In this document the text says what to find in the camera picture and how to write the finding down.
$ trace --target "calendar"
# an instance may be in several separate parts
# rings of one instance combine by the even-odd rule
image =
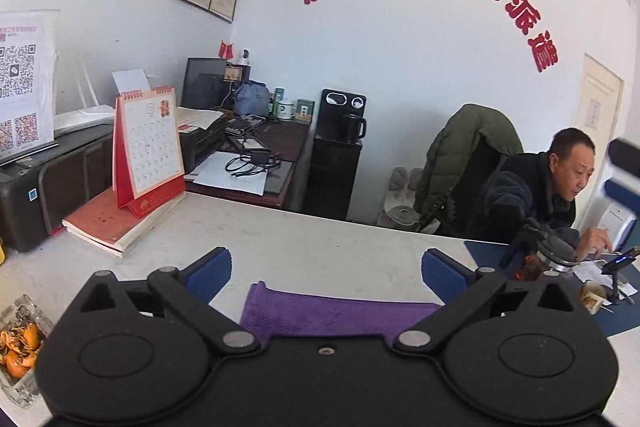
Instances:
[[[118,206],[128,204],[139,217],[184,190],[173,87],[116,100],[113,173]]]

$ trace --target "brown desk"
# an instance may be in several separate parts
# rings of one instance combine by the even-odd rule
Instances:
[[[262,124],[254,129],[254,136],[262,145],[271,149],[271,153],[280,156],[283,161],[293,162],[287,176],[282,184],[281,190],[275,194],[265,192],[263,196],[239,192],[238,190],[228,190],[227,188],[207,187],[187,182],[187,191],[223,200],[239,201],[240,203],[256,204],[269,208],[283,209],[296,165],[305,146],[306,137],[309,134],[309,127],[304,123],[275,121]],[[228,152],[238,152],[232,144],[228,143],[223,150]]]

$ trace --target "man's hand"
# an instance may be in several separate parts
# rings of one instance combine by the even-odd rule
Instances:
[[[580,243],[578,248],[575,249],[575,258],[577,261],[584,260],[588,256],[591,250],[595,248],[596,259],[600,257],[602,251],[607,249],[609,252],[613,252],[611,241],[609,240],[609,233],[607,230],[601,229],[587,229],[580,236]]]

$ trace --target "calendar page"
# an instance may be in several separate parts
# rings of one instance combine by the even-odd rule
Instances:
[[[135,198],[184,174],[175,112],[173,89],[123,96],[125,149]]]

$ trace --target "keyboard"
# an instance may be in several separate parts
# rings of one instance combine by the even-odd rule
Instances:
[[[233,136],[242,136],[266,121],[267,119],[263,116],[244,114],[230,121],[225,128],[225,132]]]

